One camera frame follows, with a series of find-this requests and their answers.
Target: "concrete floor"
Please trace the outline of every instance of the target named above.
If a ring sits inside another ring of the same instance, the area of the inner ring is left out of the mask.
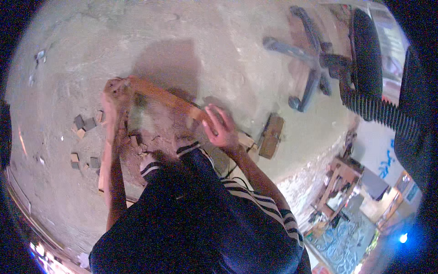
[[[95,116],[107,79],[137,74],[162,87],[189,92],[199,105],[219,102],[238,127],[259,138],[269,113],[285,119],[282,142],[260,168],[280,187],[298,221],[309,213],[325,167],[340,150],[351,115],[333,95],[317,93],[307,112],[289,108],[302,93],[306,68],[268,52],[264,36],[309,50],[299,19],[288,8],[308,8],[335,53],[349,55],[345,26],[315,2],[303,1],[48,1],[16,50],[7,82],[11,104],[11,170],[32,204],[32,214],[72,257],[91,251],[105,232],[106,206],[95,170],[73,170],[101,157],[105,131],[98,126],[80,140],[73,118]],[[34,55],[46,50],[35,69]],[[34,83],[29,84],[33,76]],[[24,153],[18,131],[21,131]],[[142,188],[126,184],[138,196]]]

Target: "person's right hand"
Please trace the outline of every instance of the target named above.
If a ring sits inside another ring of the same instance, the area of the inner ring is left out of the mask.
[[[212,110],[217,111],[220,116],[222,117],[224,123],[219,122],[218,118],[216,117],[216,114],[213,113]],[[232,156],[239,152],[241,149],[241,146],[239,144],[239,139],[237,137],[237,132],[235,129],[235,124],[232,118],[230,118],[225,111],[218,108],[216,105],[209,104],[205,107],[205,111],[210,116],[210,119],[212,120],[214,130],[217,132],[217,135],[215,135],[210,128],[210,126],[207,124],[207,122],[204,120],[202,121],[202,125],[204,126],[204,131],[210,140],[210,142],[218,146],[225,154],[228,156]]]

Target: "person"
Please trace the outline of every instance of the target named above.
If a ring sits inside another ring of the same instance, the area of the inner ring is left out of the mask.
[[[101,174],[109,213],[107,232],[89,255],[92,273],[311,273],[284,196],[239,145],[234,121],[215,105],[205,108],[214,125],[204,121],[205,133],[258,192],[220,180],[199,142],[180,138],[174,142],[177,162],[144,157],[147,186],[127,208],[119,150],[128,102],[128,94],[104,90],[103,158],[111,165]]]

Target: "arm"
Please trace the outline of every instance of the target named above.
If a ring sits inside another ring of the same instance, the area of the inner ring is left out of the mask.
[[[108,208],[107,231],[127,209],[125,185],[120,165],[120,141],[124,137],[124,110],[129,102],[130,96],[123,88],[123,82],[109,80],[102,95],[107,127],[101,166],[103,191]]]
[[[216,110],[224,120],[220,123],[212,110]],[[225,154],[228,155],[245,174],[251,185],[261,191],[265,196],[271,197],[277,204],[278,209],[290,210],[283,194],[277,186],[266,176],[266,174],[258,168],[254,161],[248,156],[243,147],[239,144],[237,133],[234,130],[235,125],[233,120],[228,115],[215,105],[209,105],[205,111],[210,116],[214,129],[217,135],[213,134],[208,124],[203,121],[205,133],[210,142],[218,146]]]

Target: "chair wheel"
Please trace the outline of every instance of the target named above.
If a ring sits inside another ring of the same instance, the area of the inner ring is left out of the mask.
[[[298,97],[289,96],[288,104],[290,108],[297,110],[299,105],[301,104],[301,101]]]

